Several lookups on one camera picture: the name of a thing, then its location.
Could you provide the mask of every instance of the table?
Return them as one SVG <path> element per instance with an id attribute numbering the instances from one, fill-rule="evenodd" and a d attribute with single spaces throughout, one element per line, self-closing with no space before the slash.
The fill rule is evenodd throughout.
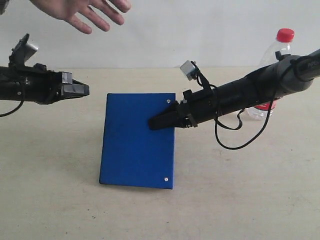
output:
<path id="1" fill-rule="evenodd" d="M 215 85 L 253 68 L 203 68 Z M 0 240 L 318 240 L 320 82 L 281 99 L 264 133 L 232 151 L 214 123 L 177 129 L 174 189 L 99 184 L 107 93 L 174 92 L 179 68 L 66 69 L 90 96 L 0 118 Z M 0 111 L 17 102 L 1 102 Z M 219 128 L 238 146 L 262 122 Z M 236 114 L 221 118 L 230 127 Z"/>

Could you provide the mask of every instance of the robotic arm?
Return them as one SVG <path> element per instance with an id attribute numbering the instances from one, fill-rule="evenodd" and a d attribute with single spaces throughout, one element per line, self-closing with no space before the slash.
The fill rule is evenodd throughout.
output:
<path id="1" fill-rule="evenodd" d="M 29 43 L 26 34 L 9 57 L 8 67 L 0 66 L 0 100 L 20 101 L 19 106 L 7 116 L 17 111 L 24 102 L 49 105 L 66 99 L 77 99 L 90 94 L 89 86 L 73 79 L 70 72 L 47 70 L 43 64 L 25 66 L 38 48 Z"/>
<path id="2" fill-rule="evenodd" d="M 194 62 L 185 62 L 180 69 L 190 81 L 197 80 L 203 89 L 183 92 L 181 102 L 173 102 L 165 111 L 149 119 L 149 128 L 155 131 L 164 128 L 195 128 L 198 124 L 215 120 L 215 136 L 220 145 L 229 150 L 247 146 L 265 129 L 274 100 L 305 91 L 314 78 L 320 76 L 320 49 L 307 56 L 281 55 L 280 52 L 275 54 L 278 62 L 219 87 L 210 84 Z M 253 139 L 240 147 L 226 147 L 219 141 L 217 125 L 238 130 L 242 126 L 240 113 L 246 108 L 268 102 L 271 104 L 265 124 Z M 236 111 L 240 111 L 237 128 L 229 128 L 219 122 L 220 116 Z"/>

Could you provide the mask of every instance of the human hand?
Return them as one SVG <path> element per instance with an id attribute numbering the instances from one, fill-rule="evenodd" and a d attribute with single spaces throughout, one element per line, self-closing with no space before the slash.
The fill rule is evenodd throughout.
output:
<path id="1" fill-rule="evenodd" d="M 91 34 L 92 29 L 76 16 L 77 13 L 107 32 L 110 30 L 110 25 L 96 14 L 92 7 L 100 10 L 118 25 L 125 22 L 120 12 L 126 13 L 131 9 L 129 0 L 110 0 L 117 10 L 106 0 L 30 0 L 30 2 L 49 16 L 69 23 L 84 34 Z"/>

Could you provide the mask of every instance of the finger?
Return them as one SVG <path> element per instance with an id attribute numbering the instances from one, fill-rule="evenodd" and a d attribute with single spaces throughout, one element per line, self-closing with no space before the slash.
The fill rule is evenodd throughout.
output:
<path id="1" fill-rule="evenodd" d="M 110 25 L 105 20 L 103 20 L 98 14 L 96 14 L 91 7 L 85 7 L 82 10 L 80 10 L 79 13 L 85 16 L 87 19 L 89 19 L 94 25 L 96 25 L 102 31 L 107 32 L 110 30 Z"/>
<path id="2" fill-rule="evenodd" d="M 92 33 L 91 27 L 82 22 L 76 15 L 66 20 L 66 22 L 84 34 Z"/>
<path id="3" fill-rule="evenodd" d="M 123 13 L 126 13 L 131 9 L 129 0 L 110 0 L 110 2 Z"/>
<path id="4" fill-rule="evenodd" d="M 92 0 L 91 5 L 107 15 L 116 24 L 123 25 L 125 23 L 124 17 L 117 10 L 111 7 L 106 1 Z"/>

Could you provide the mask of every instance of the bottle label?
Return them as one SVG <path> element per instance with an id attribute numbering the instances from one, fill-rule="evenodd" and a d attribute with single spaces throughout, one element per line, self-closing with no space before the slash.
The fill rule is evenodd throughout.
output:
<path id="1" fill-rule="evenodd" d="M 277 104 L 277 101 L 273 101 L 273 104 L 271 106 L 271 110 L 275 109 L 276 107 L 276 104 Z M 269 107 L 270 107 L 270 102 L 268 103 L 265 103 L 265 104 L 261 104 L 261 105 L 258 105 L 258 106 L 254 106 L 256 109 L 259 109 L 259 110 L 262 110 L 262 111 L 268 111 L 269 110 Z"/>

